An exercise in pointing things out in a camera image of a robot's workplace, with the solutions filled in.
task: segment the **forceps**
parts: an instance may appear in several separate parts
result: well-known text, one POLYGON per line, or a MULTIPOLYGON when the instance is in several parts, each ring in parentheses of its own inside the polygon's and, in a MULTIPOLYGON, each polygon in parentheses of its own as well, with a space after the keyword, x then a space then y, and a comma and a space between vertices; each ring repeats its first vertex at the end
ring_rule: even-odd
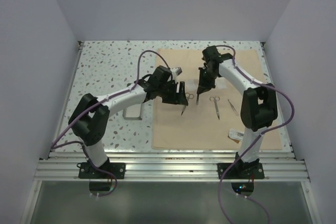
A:
POLYGON ((233 106, 233 104, 230 102, 229 99, 227 99, 227 101, 229 102, 231 109, 233 110, 233 112, 236 114, 236 116, 239 116, 238 112, 236 111, 235 107, 233 106))
MULTIPOLYGON (((189 101, 189 99, 193 99, 193 98, 194 98, 194 95, 193 95, 193 94, 190 94, 190 93, 186 93, 186 94, 185 94, 185 97, 187 98, 187 101, 189 101)), ((183 106, 181 115, 183 115, 183 113, 184 113, 186 107, 187 107, 187 105, 184 105, 184 106, 183 106)))
POLYGON ((219 100, 220 100, 219 97, 210 97, 210 101, 212 101, 212 102, 215 103, 215 109, 216 109, 216 114, 217 114, 218 120, 219 120, 219 110, 218 110, 217 102, 218 102, 219 100))

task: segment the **speckled terrazzo floor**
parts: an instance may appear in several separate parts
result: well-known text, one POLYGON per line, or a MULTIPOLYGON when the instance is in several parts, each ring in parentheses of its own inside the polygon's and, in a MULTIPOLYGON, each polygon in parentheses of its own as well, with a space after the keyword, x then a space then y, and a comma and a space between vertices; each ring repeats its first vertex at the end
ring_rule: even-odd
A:
MULTIPOLYGON (((76 76, 71 89, 61 129, 67 126, 69 117, 81 97, 86 93, 103 95, 125 88, 133 82, 137 72, 139 54, 146 50, 170 49, 204 49, 209 45, 227 44, 237 50, 255 49, 261 62, 267 81, 270 81, 264 55, 258 41, 86 41, 79 60, 76 76)), ((141 62, 140 76, 153 71, 155 56, 146 54, 141 62)), ((180 152, 179 150, 152 149, 153 101, 143 105, 142 121, 126 121, 119 112, 109 119, 103 137, 106 151, 111 152, 180 152)), ((280 130, 283 152, 290 151, 288 136, 284 129, 280 130)), ((60 144, 77 140, 69 131, 60 144)), ((80 152, 79 145, 68 145, 58 152, 80 152)))

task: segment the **glass panel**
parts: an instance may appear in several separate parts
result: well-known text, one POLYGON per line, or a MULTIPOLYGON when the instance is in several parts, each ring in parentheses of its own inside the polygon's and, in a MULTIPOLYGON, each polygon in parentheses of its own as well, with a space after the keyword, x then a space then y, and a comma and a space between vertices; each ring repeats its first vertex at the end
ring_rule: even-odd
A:
MULTIPOLYGON (((110 196, 89 197, 88 182, 43 182, 32 223, 229 223, 217 201, 218 183, 120 182, 110 196)), ((252 197, 275 223, 312 223, 297 183, 257 182, 252 197)), ((267 223, 255 203, 223 184, 225 209, 235 223, 267 223)))

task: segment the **black mounting plate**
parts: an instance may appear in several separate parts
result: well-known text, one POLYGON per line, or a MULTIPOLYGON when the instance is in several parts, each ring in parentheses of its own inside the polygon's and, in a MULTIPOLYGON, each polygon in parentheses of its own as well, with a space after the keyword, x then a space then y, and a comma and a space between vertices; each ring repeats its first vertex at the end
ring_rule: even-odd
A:
MULTIPOLYGON (((81 179, 104 179, 111 178, 108 174, 96 171, 88 162, 78 163, 78 178, 81 179)), ((124 179, 126 171, 125 163, 109 163, 109 172, 117 179, 124 179)))
POLYGON ((98 191, 109 191, 111 190, 112 181, 110 182, 89 182, 89 190, 92 194, 98 191))
MULTIPOLYGON (((231 165, 231 163, 218 163, 217 172, 218 178, 220 179, 224 171, 231 165)), ((235 166, 233 166, 228 173, 225 175, 224 179, 250 179, 252 174, 254 174, 254 179, 264 179, 264 169, 262 163, 258 163, 255 168, 251 168, 248 172, 239 173, 235 166)))

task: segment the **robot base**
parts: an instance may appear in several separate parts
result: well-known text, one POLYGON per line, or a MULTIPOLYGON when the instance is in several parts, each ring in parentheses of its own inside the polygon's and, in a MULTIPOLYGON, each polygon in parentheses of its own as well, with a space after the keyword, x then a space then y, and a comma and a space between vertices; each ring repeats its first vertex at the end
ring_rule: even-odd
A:
MULTIPOLYGON (((217 172, 218 178, 220 179, 224 171, 231 165, 231 163, 218 163, 217 172)), ((233 166, 225 175, 224 179, 251 179, 253 176, 254 179, 264 179, 264 169, 263 165, 259 163, 259 159, 250 162, 244 163, 242 160, 239 160, 235 166, 233 166)))
MULTIPOLYGON (((109 171, 114 174, 117 179, 124 179, 125 176, 125 163, 105 163, 104 167, 100 167, 100 169, 109 171)), ((83 162, 77 164, 79 168, 78 178, 81 179, 110 179, 111 177, 105 173, 101 173, 96 171, 88 162, 83 162)))

